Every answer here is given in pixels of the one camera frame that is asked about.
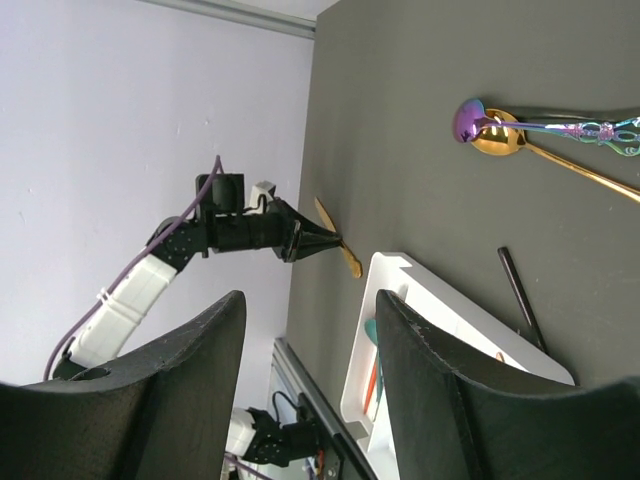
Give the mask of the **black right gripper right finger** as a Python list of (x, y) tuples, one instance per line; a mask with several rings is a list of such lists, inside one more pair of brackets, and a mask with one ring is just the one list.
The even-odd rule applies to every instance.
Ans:
[(639, 381), (582, 388), (505, 363), (444, 369), (397, 297), (376, 298), (380, 360), (404, 479), (635, 479)]

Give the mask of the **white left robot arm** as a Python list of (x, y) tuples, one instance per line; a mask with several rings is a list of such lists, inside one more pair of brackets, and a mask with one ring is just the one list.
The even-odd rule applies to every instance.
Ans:
[(216, 165), (196, 179), (186, 211), (159, 225), (142, 251), (54, 348), (45, 379), (71, 378), (116, 358), (171, 282), (196, 255), (270, 249), (294, 263), (341, 246), (341, 236), (310, 221), (275, 194), (269, 182), (244, 192), (241, 174)]

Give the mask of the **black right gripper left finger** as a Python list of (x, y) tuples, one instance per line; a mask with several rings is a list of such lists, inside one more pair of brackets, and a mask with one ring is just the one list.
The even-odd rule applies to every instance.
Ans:
[(231, 291), (69, 380), (1, 387), (4, 479), (217, 479), (246, 326)]

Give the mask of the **orange plastic spoon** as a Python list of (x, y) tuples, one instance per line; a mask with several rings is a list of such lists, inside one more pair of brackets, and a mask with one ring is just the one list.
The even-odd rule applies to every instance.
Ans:
[(363, 413), (367, 414), (370, 408), (370, 404), (373, 398), (374, 393), (376, 392), (377, 389), (377, 362), (373, 363), (372, 369), (371, 369), (371, 373), (369, 376), (369, 380), (367, 383), (367, 389), (365, 392), (365, 397), (364, 397), (364, 404), (363, 404)]

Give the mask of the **white divided utensil tray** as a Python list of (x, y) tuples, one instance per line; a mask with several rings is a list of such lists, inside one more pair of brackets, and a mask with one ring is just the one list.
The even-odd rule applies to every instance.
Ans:
[[(376, 252), (371, 258), (357, 330), (345, 380), (340, 410), (345, 422), (357, 422), (366, 431), (358, 442), (379, 479), (399, 476), (387, 392), (379, 359), (376, 324), (382, 315), (376, 298), (381, 290), (393, 293), (410, 321), (426, 333), (444, 369), (454, 363), (476, 366), (500, 362), (527, 374), (572, 385), (570, 373), (550, 356), (518, 336), (442, 279), (404, 253)], [(363, 404), (373, 363), (377, 362), (377, 389), (367, 414)]]

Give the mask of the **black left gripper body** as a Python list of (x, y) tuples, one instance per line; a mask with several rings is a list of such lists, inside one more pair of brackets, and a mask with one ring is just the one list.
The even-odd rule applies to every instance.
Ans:
[(215, 253), (272, 248), (284, 261), (295, 226), (293, 210), (275, 197), (276, 185), (255, 184), (245, 205), (243, 179), (214, 179), (207, 194), (207, 244)]

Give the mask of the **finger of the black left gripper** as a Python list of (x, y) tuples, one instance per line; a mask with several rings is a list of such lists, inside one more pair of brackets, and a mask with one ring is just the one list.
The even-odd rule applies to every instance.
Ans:
[(317, 225), (295, 209), (292, 210), (292, 215), (294, 219), (293, 238), (296, 243), (329, 243), (338, 241), (336, 232)]
[(289, 251), (290, 260), (302, 260), (317, 253), (339, 248), (340, 239), (302, 239), (298, 240)]

